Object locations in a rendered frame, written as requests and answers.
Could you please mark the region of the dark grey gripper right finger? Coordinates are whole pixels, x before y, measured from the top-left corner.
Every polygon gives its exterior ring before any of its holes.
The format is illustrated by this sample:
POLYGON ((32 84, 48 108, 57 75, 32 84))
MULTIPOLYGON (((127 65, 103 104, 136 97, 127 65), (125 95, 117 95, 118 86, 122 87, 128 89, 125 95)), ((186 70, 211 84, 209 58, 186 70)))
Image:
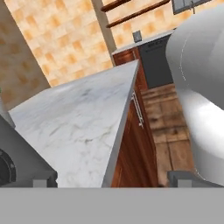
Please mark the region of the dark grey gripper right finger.
POLYGON ((169 187, 205 187, 202 178, 194 175, 190 171, 168 171, 167 178, 169 187))

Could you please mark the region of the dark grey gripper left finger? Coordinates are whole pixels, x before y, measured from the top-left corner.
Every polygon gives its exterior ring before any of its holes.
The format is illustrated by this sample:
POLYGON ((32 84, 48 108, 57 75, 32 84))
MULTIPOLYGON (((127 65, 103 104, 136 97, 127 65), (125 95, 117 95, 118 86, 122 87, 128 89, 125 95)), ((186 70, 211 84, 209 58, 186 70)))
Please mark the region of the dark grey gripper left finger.
POLYGON ((58 173, 0 116, 0 187, 57 187, 58 173))

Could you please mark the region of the dark wood cupboard door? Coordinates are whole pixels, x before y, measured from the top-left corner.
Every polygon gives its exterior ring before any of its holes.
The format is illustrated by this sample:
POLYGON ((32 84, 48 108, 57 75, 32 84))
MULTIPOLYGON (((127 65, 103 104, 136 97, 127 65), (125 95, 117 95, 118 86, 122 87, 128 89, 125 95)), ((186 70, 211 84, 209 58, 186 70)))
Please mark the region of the dark wood cupboard door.
POLYGON ((143 116, 143 128, 139 126, 131 100, 111 186, 158 187, 156 147, 140 90, 135 87, 134 91, 143 116))

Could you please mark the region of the large white rounded object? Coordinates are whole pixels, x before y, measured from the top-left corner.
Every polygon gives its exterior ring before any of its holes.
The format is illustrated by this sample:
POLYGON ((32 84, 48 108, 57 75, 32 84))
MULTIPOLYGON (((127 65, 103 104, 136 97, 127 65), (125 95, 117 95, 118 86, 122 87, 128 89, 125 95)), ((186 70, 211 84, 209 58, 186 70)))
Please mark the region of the large white rounded object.
POLYGON ((166 58, 189 129, 195 170, 224 186, 224 3, 175 29, 166 58))

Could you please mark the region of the dark grey dishwasher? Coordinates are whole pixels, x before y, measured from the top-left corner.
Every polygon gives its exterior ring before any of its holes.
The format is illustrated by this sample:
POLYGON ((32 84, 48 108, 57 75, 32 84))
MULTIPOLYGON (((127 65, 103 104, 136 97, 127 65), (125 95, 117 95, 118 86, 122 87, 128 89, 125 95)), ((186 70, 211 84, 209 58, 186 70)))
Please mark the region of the dark grey dishwasher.
POLYGON ((169 35, 138 47, 148 88, 172 84, 173 79, 165 56, 169 35))

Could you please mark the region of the dark wood cupboard run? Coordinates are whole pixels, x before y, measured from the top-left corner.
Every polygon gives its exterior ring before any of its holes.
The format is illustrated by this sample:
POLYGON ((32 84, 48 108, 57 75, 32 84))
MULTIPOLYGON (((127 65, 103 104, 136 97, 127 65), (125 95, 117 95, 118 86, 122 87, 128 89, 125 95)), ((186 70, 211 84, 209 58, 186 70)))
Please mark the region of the dark wood cupboard run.
POLYGON ((139 60, 139 68, 136 76, 136 84, 138 85, 141 91, 145 91, 148 89, 142 60, 137 47, 133 47, 128 50, 123 50, 121 52, 116 52, 113 54, 113 58, 117 66, 130 62, 132 60, 139 60))

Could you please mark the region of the grey framed window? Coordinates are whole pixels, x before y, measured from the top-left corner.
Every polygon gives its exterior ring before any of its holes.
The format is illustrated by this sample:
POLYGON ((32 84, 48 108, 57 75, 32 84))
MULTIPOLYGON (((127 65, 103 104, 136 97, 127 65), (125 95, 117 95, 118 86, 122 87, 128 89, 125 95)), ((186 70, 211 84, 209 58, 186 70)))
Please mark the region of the grey framed window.
POLYGON ((183 11, 195 9, 197 6, 210 2, 211 0, 171 0, 172 11, 177 15, 183 11))

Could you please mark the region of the grey wall socket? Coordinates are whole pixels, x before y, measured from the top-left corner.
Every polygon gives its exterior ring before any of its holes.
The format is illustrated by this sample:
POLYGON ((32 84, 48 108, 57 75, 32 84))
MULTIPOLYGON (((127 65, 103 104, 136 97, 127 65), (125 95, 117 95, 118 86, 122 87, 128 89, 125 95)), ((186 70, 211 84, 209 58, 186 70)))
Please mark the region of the grey wall socket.
POLYGON ((135 31, 132 33, 132 35, 135 43, 140 42, 142 40, 142 35, 140 31, 135 31))

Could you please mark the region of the long dark wood wall shelf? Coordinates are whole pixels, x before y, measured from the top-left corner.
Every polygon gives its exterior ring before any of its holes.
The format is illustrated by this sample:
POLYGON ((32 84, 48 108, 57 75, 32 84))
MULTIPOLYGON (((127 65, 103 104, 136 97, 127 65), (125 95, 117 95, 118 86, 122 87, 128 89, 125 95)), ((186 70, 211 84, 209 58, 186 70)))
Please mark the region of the long dark wood wall shelf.
POLYGON ((142 10, 139 10, 139 11, 137 11, 137 12, 135 12, 135 13, 132 13, 132 14, 130 14, 130 15, 126 16, 126 17, 123 17, 123 18, 121 18, 121 19, 118 19, 118 20, 116 20, 116 21, 113 22, 113 23, 107 24, 107 25, 106 25, 106 28, 111 28, 111 27, 117 26, 117 25, 119 25, 119 24, 122 24, 122 23, 124 23, 124 22, 127 22, 127 21, 131 20, 132 18, 136 18, 136 17, 138 17, 138 16, 143 15, 143 14, 146 13, 146 12, 153 11, 153 10, 155 10, 156 8, 159 8, 159 7, 163 6, 163 5, 166 5, 166 4, 168 4, 170 1, 171 1, 171 0, 161 0, 161 1, 158 2, 158 3, 154 3, 153 5, 150 5, 150 6, 144 8, 144 9, 142 9, 142 10))

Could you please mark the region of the short dark wood wall shelf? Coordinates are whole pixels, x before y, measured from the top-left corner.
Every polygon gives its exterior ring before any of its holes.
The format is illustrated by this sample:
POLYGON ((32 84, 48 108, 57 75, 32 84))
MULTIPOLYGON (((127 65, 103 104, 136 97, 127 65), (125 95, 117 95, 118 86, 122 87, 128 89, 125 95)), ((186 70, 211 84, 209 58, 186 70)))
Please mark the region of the short dark wood wall shelf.
POLYGON ((109 3, 107 5, 104 5, 101 7, 101 11, 103 12, 107 12, 107 11, 111 11, 113 10, 114 8, 122 5, 122 4, 126 4, 127 2, 130 2, 131 0, 115 0, 114 2, 112 3, 109 3))

